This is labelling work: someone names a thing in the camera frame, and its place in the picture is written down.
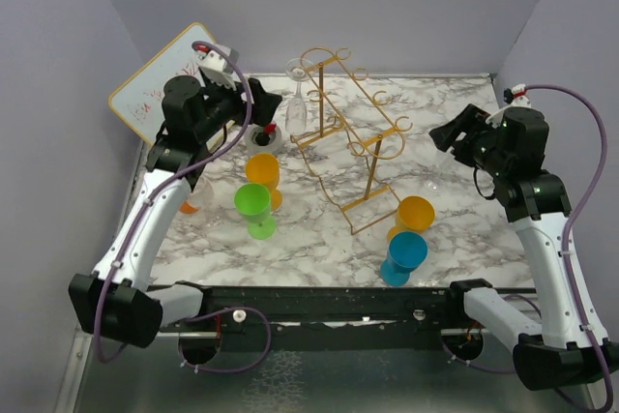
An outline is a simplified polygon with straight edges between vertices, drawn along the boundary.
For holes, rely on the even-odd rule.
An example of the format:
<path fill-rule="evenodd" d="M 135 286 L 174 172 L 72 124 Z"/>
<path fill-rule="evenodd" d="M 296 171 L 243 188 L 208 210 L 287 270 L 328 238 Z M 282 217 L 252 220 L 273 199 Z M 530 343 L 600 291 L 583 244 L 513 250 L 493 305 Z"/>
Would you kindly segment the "clear wine glass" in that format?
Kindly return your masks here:
<path fill-rule="evenodd" d="M 302 95 L 302 83 L 310 79 L 308 68 L 310 62 L 295 58 L 285 67 L 287 76 L 296 83 L 296 90 L 289 101 L 285 115 L 285 129 L 291 136 L 299 136 L 306 131 L 307 105 Z"/>

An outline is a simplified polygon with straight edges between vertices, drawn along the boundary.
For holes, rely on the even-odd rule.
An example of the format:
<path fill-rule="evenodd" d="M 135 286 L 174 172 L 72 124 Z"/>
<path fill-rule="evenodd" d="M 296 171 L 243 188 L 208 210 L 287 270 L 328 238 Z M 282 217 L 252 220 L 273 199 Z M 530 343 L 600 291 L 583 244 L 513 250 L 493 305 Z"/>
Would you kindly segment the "blue goblet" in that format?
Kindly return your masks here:
<path fill-rule="evenodd" d="M 379 275 L 390 286 L 403 286 L 411 273 L 425 262 L 427 255 L 428 246 L 423 236 L 413 231 L 401 231 L 391 239 Z"/>

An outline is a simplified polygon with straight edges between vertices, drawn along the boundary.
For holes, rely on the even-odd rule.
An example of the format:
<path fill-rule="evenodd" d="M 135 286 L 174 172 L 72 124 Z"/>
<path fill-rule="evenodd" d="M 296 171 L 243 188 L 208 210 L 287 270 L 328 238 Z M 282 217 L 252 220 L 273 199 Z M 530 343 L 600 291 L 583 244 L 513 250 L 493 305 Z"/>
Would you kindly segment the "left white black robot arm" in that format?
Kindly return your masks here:
<path fill-rule="evenodd" d="M 150 149 L 138 197 L 113 244 L 88 275 L 76 274 L 69 295 L 82 330 L 144 348 L 160 328 L 183 320 L 199 331 L 214 308 L 194 284 L 149 288 L 157 253 L 172 221 L 192 193 L 204 166 L 226 153 L 207 143 L 228 123 L 270 124 L 282 102 L 256 78 L 231 87 L 191 75 L 163 86 L 163 123 Z"/>

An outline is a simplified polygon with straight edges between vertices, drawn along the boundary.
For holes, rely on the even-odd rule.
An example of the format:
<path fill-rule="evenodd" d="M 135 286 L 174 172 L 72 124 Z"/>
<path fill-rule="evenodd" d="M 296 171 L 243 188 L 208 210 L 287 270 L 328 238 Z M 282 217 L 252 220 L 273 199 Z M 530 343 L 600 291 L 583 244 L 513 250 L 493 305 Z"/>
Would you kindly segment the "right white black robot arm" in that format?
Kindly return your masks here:
<path fill-rule="evenodd" d="M 618 345 L 596 315 L 572 235 L 572 207 L 561 179 L 543 169 L 549 125 L 526 106 L 489 114 L 473 104 L 430 130 L 435 147 L 492 178 L 493 196 L 523 246 L 541 308 L 534 321 L 484 280 L 455 281 L 446 319 L 475 320 L 511 351 L 516 374 L 531 391 L 591 384 L 618 369 Z"/>

